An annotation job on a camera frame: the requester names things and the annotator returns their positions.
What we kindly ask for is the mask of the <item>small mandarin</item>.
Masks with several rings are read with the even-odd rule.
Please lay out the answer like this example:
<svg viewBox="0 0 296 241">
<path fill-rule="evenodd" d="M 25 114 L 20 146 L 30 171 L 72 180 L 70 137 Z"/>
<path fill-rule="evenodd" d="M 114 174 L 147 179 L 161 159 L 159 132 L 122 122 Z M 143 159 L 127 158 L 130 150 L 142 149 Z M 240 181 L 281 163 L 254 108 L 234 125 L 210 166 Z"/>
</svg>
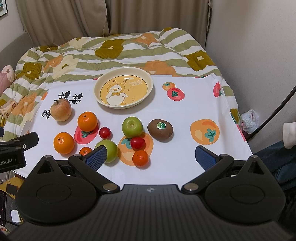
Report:
<svg viewBox="0 0 296 241">
<path fill-rule="evenodd" d="M 82 156 L 86 156 L 87 154 L 89 154 L 92 151 L 91 148 L 89 147 L 83 147 L 80 151 L 79 154 Z"/>
<path fill-rule="evenodd" d="M 133 154 L 132 162 L 137 167 L 143 167 L 149 162 L 149 156 L 145 150 L 138 150 Z"/>
</svg>

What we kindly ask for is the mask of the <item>green apple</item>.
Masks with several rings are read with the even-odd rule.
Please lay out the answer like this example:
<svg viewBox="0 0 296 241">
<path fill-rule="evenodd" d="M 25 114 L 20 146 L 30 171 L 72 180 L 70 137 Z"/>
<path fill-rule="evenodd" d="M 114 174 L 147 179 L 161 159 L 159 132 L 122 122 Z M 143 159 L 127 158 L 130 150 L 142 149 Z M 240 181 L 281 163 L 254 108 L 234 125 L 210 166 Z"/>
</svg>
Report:
<svg viewBox="0 0 296 241">
<path fill-rule="evenodd" d="M 105 164 L 109 164 L 117 158 L 118 148 L 115 142 L 111 140 L 101 140 L 96 144 L 95 148 L 99 146 L 105 146 L 107 149 L 107 158 L 104 162 Z"/>
<path fill-rule="evenodd" d="M 135 116 L 130 116 L 123 121 L 122 132 L 126 138 L 139 137 L 143 130 L 142 122 Z"/>
</svg>

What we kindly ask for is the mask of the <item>large orange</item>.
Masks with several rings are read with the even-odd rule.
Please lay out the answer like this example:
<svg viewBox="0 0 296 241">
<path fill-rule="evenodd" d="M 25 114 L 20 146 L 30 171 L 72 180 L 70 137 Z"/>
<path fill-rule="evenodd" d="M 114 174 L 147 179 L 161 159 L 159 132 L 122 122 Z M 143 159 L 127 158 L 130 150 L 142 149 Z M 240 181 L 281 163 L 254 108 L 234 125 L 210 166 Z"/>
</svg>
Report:
<svg viewBox="0 0 296 241">
<path fill-rule="evenodd" d="M 98 125 L 98 119 L 94 113 L 86 111 L 79 115 L 77 124 L 82 131 L 91 132 Z"/>
<path fill-rule="evenodd" d="M 54 149 L 57 153 L 66 155 L 75 147 L 74 138 L 67 132 L 58 133 L 53 140 Z"/>
</svg>

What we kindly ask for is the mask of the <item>cherry tomato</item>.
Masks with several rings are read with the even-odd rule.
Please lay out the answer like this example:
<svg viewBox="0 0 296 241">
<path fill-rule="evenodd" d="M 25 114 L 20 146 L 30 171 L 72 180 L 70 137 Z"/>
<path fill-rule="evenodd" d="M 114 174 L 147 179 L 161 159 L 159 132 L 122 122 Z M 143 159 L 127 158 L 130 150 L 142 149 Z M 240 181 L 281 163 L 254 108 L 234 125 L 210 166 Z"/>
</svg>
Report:
<svg viewBox="0 0 296 241">
<path fill-rule="evenodd" d="M 102 127 L 99 130 L 99 135 L 102 139 L 109 139 L 111 137 L 111 130 L 107 127 Z"/>
<path fill-rule="evenodd" d="M 141 137 L 134 137 L 130 140 L 130 146 L 134 150 L 142 150 L 145 148 L 145 140 Z"/>
</svg>

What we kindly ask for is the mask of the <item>red-yellow apple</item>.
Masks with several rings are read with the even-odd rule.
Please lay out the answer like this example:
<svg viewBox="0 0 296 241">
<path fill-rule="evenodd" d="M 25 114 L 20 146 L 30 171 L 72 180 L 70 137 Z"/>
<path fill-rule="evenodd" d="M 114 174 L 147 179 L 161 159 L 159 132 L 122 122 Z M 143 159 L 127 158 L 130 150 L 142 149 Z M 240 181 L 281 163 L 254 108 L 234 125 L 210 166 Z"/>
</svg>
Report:
<svg viewBox="0 0 296 241">
<path fill-rule="evenodd" d="M 56 100 L 50 108 L 50 114 L 56 121 L 66 121 L 69 119 L 71 113 L 71 104 L 64 98 Z"/>
</svg>

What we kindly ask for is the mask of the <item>brown kiwi with sticker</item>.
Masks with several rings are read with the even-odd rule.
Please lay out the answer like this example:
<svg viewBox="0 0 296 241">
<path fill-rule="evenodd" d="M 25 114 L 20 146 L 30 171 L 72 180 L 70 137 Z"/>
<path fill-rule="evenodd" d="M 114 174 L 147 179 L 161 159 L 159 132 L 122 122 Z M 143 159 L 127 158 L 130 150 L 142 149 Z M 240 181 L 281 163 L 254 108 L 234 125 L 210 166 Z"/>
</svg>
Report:
<svg viewBox="0 0 296 241">
<path fill-rule="evenodd" d="M 173 135 L 173 126 L 162 119 L 154 119 L 149 122 L 147 129 L 149 134 L 160 141 L 165 141 Z"/>
</svg>

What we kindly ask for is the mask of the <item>patterned tissue pack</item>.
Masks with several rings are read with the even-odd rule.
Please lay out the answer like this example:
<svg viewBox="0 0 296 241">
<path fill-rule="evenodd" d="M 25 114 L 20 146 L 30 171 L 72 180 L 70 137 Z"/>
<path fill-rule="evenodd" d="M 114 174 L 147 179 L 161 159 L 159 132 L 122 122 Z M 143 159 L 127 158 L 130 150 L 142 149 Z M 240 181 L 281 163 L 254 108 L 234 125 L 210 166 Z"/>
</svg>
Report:
<svg viewBox="0 0 296 241">
<path fill-rule="evenodd" d="M 9 100 L 7 103 L 1 106 L 2 116 L 7 119 L 16 106 L 17 103 L 13 99 Z"/>
</svg>

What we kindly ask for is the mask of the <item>white plastic bag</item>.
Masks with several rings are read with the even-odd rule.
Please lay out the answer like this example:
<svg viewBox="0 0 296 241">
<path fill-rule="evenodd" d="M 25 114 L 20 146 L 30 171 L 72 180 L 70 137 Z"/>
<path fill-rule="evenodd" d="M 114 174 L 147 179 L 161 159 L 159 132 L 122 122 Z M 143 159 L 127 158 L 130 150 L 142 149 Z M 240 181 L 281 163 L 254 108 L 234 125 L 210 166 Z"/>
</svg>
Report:
<svg viewBox="0 0 296 241">
<path fill-rule="evenodd" d="M 247 134 L 253 133 L 259 127 L 259 115 L 250 109 L 241 114 L 242 128 Z"/>
</svg>

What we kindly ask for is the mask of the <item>white fruit-print cloth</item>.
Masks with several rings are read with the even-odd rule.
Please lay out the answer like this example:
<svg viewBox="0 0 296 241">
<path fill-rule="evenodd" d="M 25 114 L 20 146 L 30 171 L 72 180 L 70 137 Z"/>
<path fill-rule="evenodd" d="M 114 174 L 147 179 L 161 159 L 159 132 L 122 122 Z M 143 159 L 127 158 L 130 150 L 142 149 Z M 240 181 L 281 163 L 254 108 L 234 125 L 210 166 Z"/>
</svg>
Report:
<svg viewBox="0 0 296 241">
<path fill-rule="evenodd" d="M 99 173 L 124 184 L 183 185 L 202 174 L 209 161 L 196 154 L 199 145 L 213 153 L 228 154 L 246 160 L 251 149 L 244 140 L 230 112 L 226 83 L 211 74 L 205 78 L 153 77 L 154 87 L 148 97 L 131 108 L 112 109 L 99 104 L 94 96 L 94 80 L 54 84 L 41 102 L 30 126 L 39 136 L 36 147 L 25 152 L 26 166 L 17 173 L 27 177 L 44 155 L 63 159 L 53 145 L 58 133 L 67 132 L 75 139 L 73 153 L 83 147 L 94 148 L 99 133 L 84 133 L 78 128 L 79 115 L 94 113 L 100 127 L 109 128 L 118 154 Z M 142 139 L 149 162 L 137 168 L 131 140 L 123 132 L 126 118 L 135 117 L 143 126 Z"/>
</svg>

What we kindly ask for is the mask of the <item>cream duck plate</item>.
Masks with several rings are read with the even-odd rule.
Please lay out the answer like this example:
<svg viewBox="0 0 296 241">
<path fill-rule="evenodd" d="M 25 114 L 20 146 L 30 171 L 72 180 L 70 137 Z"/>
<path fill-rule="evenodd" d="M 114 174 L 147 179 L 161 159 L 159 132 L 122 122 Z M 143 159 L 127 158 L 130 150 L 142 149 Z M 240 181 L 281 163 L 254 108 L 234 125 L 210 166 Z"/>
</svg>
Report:
<svg viewBox="0 0 296 241">
<path fill-rule="evenodd" d="M 93 93 L 97 102 L 107 108 L 126 109 L 143 102 L 154 87 L 152 77 L 136 67 L 121 67 L 100 76 Z"/>
</svg>

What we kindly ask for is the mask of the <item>grey bed headboard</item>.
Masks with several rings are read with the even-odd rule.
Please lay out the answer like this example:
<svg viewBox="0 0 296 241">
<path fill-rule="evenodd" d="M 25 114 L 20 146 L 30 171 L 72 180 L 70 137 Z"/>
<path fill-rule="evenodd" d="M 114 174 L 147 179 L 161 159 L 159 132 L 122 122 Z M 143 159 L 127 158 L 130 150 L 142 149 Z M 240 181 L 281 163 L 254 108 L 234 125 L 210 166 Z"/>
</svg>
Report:
<svg viewBox="0 0 296 241">
<path fill-rule="evenodd" d="M 5 66 L 10 65 L 15 70 L 23 54 L 32 47 L 34 47 L 34 44 L 27 33 L 17 37 L 1 51 L 0 69 L 2 70 Z"/>
</svg>

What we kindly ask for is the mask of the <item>beige curtain left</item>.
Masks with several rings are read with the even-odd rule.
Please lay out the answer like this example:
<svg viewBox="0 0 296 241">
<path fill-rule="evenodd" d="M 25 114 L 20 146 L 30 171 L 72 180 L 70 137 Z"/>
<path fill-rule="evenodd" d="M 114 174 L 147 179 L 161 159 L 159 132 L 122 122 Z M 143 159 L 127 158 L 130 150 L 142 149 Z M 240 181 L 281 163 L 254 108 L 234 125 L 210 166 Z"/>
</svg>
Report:
<svg viewBox="0 0 296 241">
<path fill-rule="evenodd" d="M 105 1 L 16 1 L 25 32 L 36 46 L 109 34 Z"/>
</svg>

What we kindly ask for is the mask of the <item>beige curtain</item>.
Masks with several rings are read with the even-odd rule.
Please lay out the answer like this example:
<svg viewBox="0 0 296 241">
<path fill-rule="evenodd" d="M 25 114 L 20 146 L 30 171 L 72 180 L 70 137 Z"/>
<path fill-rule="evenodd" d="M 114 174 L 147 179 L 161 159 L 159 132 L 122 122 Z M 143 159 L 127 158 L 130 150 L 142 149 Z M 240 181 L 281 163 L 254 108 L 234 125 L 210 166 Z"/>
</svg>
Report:
<svg viewBox="0 0 296 241">
<path fill-rule="evenodd" d="M 204 48 L 210 23 L 211 1 L 106 1 L 111 34 L 179 28 Z"/>
<path fill-rule="evenodd" d="M 109 34 L 105 1 L 16 1 L 25 32 L 36 46 Z"/>
</svg>

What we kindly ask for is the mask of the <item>striped floral quilt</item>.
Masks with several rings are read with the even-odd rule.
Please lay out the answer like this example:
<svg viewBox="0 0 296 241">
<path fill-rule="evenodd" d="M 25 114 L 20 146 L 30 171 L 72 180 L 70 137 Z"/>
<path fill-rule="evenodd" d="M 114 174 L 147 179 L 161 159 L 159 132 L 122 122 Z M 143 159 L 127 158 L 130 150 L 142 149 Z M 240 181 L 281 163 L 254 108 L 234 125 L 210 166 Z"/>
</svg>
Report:
<svg viewBox="0 0 296 241">
<path fill-rule="evenodd" d="M 1 94 L 1 104 L 15 105 L 10 113 L 1 114 L 1 141 L 21 134 L 55 82 L 97 79 L 109 70 L 127 66 L 173 77 L 221 74 L 203 47 L 179 28 L 77 37 L 60 46 L 32 47 L 16 60 L 15 80 Z"/>
</svg>

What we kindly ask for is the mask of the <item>beige curtain right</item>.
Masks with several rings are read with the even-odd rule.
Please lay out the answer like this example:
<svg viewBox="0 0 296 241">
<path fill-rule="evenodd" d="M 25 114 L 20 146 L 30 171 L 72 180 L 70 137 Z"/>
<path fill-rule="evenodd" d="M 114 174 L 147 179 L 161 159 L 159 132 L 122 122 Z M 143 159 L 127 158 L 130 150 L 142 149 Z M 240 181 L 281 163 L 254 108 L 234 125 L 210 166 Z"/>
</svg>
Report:
<svg viewBox="0 0 296 241">
<path fill-rule="evenodd" d="M 210 23 L 211 1 L 106 1 L 111 34 L 179 28 L 204 48 Z"/>
</svg>

